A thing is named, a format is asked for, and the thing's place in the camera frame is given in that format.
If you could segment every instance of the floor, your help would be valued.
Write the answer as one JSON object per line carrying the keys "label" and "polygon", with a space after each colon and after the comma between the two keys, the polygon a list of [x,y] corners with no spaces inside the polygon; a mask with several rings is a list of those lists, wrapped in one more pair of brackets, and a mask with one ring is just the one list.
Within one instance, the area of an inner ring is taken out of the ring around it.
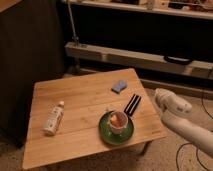
{"label": "floor", "polygon": [[[154,103],[154,90],[146,89],[156,110],[162,114]],[[183,96],[193,105],[193,111],[187,117],[190,121],[206,128],[213,130],[213,120],[205,113],[200,98]],[[213,101],[204,100],[204,104],[213,115]],[[53,165],[51,168],[59,171],[175,171],[176,169],[176,153],[181,144],[187,141],[167,129],[168,136],[163,139],[154,141],[148,149],[145,156],[140,156],[143,148],[142,144],[119,149],[112,152],[95,154],[71,161],[60,163],[57,168]],[[0,170],[2,171],[18,171],[21,170],[23,160],[23,150],[17,149],[7,143],[0,137]],[[213,170],[213,159],[205,153],[199,151],[199,157],[203,165],[209,170]],[[196,148],[193,145],[184,146],[179,153],[178,163],[180,171],[203,171],[196,159]],[[46,167],[35,168],[32,171],[46,171]]]}

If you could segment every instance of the blue sponge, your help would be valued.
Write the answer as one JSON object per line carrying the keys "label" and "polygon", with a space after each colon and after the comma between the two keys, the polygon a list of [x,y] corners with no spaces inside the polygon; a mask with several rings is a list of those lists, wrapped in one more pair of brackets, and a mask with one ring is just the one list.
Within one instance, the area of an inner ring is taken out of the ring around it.
{"label": "blue sponge", "polygon": [[127,87],[127,83],[123,80],[119,80],[116,84],[112,86],[112,91],[119,94],[121,90],[125,89]]}

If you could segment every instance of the teacup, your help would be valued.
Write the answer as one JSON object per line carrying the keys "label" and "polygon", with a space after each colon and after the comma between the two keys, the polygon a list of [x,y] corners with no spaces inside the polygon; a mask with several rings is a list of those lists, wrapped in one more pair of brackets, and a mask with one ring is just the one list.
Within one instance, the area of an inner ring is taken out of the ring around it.
{"label": "teacup", "polygon": [[110,130],[114,134],[121,134],[128,124],[128,117],[120,111],[113,111],[108,118]]}

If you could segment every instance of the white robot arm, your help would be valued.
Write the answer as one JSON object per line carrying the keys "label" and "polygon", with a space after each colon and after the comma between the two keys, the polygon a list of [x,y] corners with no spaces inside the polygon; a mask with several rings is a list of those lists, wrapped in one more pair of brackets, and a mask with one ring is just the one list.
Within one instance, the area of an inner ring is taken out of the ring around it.
{"label": "white robot arm", "polygon": [[213,133],[183,118],[192,109],[189,102],[162,88],[155,90],[155,101],[163,112],[168,111],[161,116],[164,125],[213,157]]}

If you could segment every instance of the wire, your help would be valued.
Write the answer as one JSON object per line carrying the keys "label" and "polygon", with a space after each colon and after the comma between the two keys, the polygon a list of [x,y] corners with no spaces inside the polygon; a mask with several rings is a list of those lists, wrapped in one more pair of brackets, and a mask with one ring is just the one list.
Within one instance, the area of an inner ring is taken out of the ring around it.
{"label": "wire", "polygon": [[[212,74],[212,72],[213,72],[213,67],[212,67],[211,70],[209,70],[209,73],[208,73],[208,75],[207,75],[207,79],[209,79],[209,77],[210,77],[210,75]],[[211,119],[213,119],[212,114],[210,114],[210,113],[208,112],[208,110],[206,109],[206,106],[204,105],[204,94],[205,94],[205,89],[203,88],[203,91],[202,91],[202,98],[201,98],[202,106],[203,106],[203,109],[204,109],[204,111],[206,112],[206,114],[207,114]]]}
{"label": "wire", "polygon": [[182,145],[180,145],[180,147],[179,147],[178,150],[177,150],[177,153],[176,153],[176,167],[177,167],[177,171],[180,171],[180,167],[179,167],[179,164],[178,164],[179,152],[180,152],[180,150],[181,150],[184,146],[186,146],[186,145],[192,145],[192,143],[185,143],[185,144],[182,144]]}
{"label": "wire", "polygon": [[206,166],[204,166],[203,163],[201,163],[200,158],[199,158],[199,155],[198,155],[198,151],[199,151],[198,148],[196,148],[196,158],[197,158],[198,163],[199,163],[206,171],[211,171],[211,170],[208,169]]}

